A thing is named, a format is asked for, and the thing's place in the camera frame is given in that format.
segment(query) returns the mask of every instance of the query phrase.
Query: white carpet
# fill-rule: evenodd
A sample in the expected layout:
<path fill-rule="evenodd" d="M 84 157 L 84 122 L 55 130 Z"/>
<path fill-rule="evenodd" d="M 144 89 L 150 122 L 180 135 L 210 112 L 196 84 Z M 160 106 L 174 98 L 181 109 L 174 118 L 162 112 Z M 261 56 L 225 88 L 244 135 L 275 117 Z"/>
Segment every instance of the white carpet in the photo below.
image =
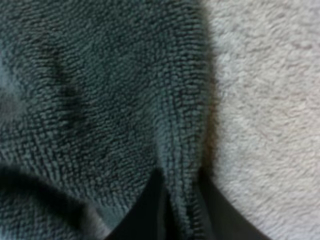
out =
<path fill-rule="evenodd" d="M 320 1 L 202 0 L 216 183 L 274 240 L 320 240 Z"/>

